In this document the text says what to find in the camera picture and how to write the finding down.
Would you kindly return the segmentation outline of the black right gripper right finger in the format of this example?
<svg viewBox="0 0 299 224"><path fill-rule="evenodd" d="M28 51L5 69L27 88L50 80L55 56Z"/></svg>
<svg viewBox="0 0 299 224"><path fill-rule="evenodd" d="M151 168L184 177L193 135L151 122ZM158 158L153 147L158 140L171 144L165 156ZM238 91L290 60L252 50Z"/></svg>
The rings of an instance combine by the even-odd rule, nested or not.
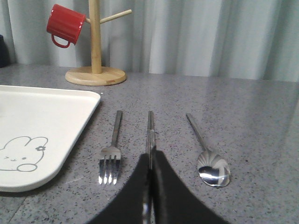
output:
<svg viewBox="0 0 299 224"><path fill-rule="evenodd" d="M164 153L152 148L152 197L157 224L226 224L195 197L177 176Z"/></svg>

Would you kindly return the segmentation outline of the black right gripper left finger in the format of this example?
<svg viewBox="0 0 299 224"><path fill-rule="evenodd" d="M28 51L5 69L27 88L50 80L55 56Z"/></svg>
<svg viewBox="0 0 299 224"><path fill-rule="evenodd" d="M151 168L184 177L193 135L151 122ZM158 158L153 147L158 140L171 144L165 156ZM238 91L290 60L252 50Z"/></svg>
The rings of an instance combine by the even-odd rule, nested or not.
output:
<svg viewBox="0 0 299 224"><path fill-rule="evenodd" d="M90 224L148 224L150 222L149 155L142 154L131 177L112 202Z"/></svg>

